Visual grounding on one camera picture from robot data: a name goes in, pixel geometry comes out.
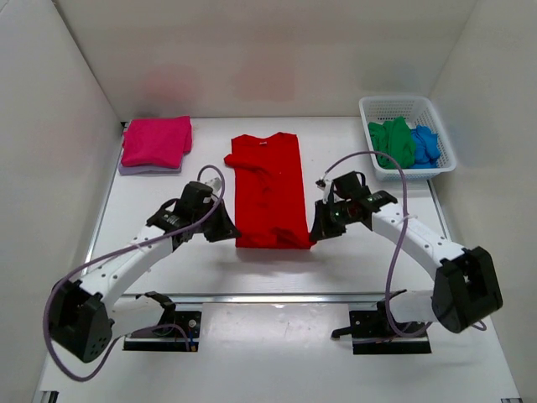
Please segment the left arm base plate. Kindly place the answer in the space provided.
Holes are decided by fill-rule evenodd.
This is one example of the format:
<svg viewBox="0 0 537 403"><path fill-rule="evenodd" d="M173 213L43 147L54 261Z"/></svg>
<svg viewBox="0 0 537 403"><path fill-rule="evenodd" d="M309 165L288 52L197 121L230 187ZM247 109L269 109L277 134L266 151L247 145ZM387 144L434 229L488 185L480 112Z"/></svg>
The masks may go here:
<svg viewBox="0 0 537 403"><path fill-rule="evenodd" d="M125 337L123 350L130 352L196 353L200 347L201 304L177 304L162 323L172 327L136 331Z"/></svg>

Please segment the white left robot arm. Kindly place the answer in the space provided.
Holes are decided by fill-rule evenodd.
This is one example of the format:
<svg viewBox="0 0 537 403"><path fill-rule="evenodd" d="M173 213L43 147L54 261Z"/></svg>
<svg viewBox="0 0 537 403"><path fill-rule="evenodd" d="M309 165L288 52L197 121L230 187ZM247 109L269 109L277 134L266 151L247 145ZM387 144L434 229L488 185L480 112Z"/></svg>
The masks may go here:
<svg viewBox="0 0 537 403"><path fill-rule="evenodd" d="M54 287L44 314L48 343L58 343L81 362L100 357L114 338L151 327L166 334L175 326L170 298L155 291L122 295L159 261L201 234L209 243L239 238L227 214L219 178L189 182L180 197L165 202L124 249L96 259L77 280Z"/></svg>

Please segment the red t-shirt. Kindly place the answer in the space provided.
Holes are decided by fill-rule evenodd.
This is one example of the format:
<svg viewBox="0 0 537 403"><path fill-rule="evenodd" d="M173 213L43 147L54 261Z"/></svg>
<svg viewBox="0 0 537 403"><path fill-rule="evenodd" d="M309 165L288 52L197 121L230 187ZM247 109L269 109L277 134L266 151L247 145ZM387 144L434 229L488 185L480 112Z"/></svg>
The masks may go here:
<svg viewBox="0 0 537 403"><path fill-rule="evenodd" d="M310 249L298 137L241 135L224 158L235 174L238 249Z"/></svg>

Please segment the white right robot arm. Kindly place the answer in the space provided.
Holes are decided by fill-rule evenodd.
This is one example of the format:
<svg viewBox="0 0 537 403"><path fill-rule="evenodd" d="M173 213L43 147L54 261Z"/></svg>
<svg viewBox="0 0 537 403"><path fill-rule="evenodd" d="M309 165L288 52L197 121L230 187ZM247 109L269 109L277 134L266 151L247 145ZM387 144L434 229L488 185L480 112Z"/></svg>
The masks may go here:
<svg viewBox="0 0 537 403"><path fill-rule="evenodd" d="M382 334L392 337L402 334L407 323L434 322L460 333L503 307L493 258L486 249L469 249L434 232L406 213L396 197L371 192L360 172L321 178L316 185L323 197L315 202L311 242L340 237L348 225L361 223L391 241L396 254L410 256L433 281L429 290L393 292L385 286L376 316Z"/></svg>

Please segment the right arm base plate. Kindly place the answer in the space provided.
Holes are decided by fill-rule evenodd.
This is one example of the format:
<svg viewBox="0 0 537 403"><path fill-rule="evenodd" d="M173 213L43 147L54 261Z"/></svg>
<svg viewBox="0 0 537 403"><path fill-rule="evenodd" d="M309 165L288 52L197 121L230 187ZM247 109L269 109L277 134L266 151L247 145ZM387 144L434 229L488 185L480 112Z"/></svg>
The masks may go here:
<svg viewBox="0 0 537 403"><path fill-rule="evenodd" d="M332 331L331 339L350 336L354 355L403 355L432 353L426 332L402 338L378 311L349 311L349 325Z"/></svg>

